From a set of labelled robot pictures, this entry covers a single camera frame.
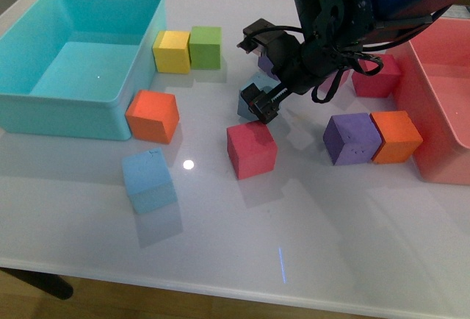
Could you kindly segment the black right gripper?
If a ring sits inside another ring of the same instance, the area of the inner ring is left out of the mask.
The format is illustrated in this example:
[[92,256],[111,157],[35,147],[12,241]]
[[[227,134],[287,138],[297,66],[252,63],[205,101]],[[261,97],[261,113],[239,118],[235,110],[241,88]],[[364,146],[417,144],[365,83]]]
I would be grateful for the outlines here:
[[241,92],[249,110],[263,123],[278,116],[280,103],[291,93],[303,95],[321,85],[338,70],[336,59],[314,43],[300,44],[296,37],[284,34],[276,26],[260,18],[243,29],[243,40],[237,47],[247,54],[264,55],[273,64],[274,74],[281,83],[269,92],[260,91],[251,84]]

